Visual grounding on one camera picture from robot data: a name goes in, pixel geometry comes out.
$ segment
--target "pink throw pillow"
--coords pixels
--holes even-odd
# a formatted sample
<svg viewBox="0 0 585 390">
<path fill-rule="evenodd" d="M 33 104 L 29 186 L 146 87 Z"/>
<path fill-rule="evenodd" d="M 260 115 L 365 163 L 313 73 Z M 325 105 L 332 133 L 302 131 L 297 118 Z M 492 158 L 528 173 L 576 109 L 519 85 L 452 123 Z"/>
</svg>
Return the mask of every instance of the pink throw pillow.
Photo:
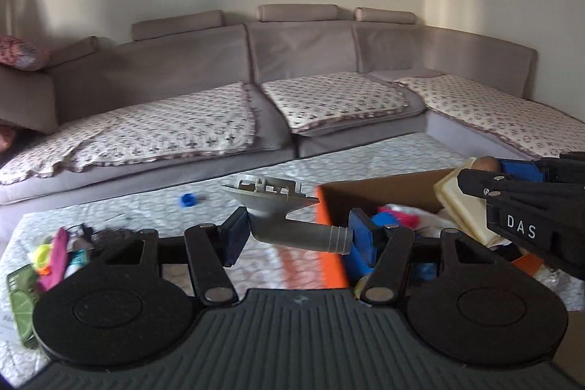
<svg viewBox="0 0 585 390">
<path fill-rule="evenodd" d="M 0 64 L 34 72 L 49 62 L 49 51 L 10 35 L 0 37 Z"/>
<path fill-rule="evenodd" d="M 16 129 L 0 124 L 0 154 L 12 147 L 16 138 Z"/>
</svg>

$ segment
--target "gray base plate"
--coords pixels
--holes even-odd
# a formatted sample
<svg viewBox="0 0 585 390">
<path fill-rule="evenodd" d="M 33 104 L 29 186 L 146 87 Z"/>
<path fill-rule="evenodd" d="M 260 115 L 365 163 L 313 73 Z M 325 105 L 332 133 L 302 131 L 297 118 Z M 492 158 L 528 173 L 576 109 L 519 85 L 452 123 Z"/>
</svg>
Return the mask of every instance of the gray base plate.
<svg viewBox="0 0 585 390">
<path fill-rule="evenodd" d="M 26 390 L 564 390 L 580 385 L 551 363 L 489 371 L 425 347 L 392 308 L 369 308 L 347 290 L 253 289 L 208 311 L 157 361 L 97 372 L 52 363 Z"/>
</svg>

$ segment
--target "metal bolt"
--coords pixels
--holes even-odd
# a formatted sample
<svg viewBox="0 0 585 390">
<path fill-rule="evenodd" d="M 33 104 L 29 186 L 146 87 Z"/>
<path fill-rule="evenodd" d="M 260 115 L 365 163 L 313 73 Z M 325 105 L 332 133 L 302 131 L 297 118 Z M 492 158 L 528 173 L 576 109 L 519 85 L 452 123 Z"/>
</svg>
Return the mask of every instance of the metal bolt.
<svg viewBox="0 0 585 390">
<path fill-rule="evenodd" d="M 224 303 L 233 298 L 233 291 L 224 287 L 209 288 L 205 291 L 205 298 L 213 303 Z"/>
<path fill-rule="evenodd" d="M 385 303 L 394 298 L 394 291 L 385 287 L 370 288 L 366 291 L 368 301 L 376 303 Z"/>
</svg>

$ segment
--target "pink fabric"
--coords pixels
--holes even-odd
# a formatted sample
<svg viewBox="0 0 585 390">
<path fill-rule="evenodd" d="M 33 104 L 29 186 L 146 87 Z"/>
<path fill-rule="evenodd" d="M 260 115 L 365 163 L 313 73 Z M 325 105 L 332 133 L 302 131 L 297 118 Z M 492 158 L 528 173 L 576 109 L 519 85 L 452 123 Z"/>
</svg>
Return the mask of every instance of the pink fabric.
<svg viewBox="0 0 585 390">
<path fill-rule="evenodd" d="M 53 249 L 49 263 L 51 274 L 39 278 L 40 286 L 44 291 L 54 288 L 63 281 L 68 264 L 67 243 L 69 243 L 69 234 L 65 228 L 61 227 L 53 238 Z"/>
<path fill-rule="evenodd" d="M 49 63 L 49 51 L 10 35 L 0 37 L 0 64 L 34 72 Z"/>
</svg>

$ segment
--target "blue toy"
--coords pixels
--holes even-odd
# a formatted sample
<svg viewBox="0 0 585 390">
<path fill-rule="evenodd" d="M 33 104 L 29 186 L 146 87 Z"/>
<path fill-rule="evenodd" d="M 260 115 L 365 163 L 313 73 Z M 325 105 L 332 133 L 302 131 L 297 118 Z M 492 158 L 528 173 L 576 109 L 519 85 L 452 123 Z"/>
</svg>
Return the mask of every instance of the blue toy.
<svg viewBox="0 0 585 390">
<path fill-rule="evenodd" d="M 197 205 L 197 197 L 192 193 L 186 193 L 181 196 L 181 207 L 192 207 Z"/>
</svg>

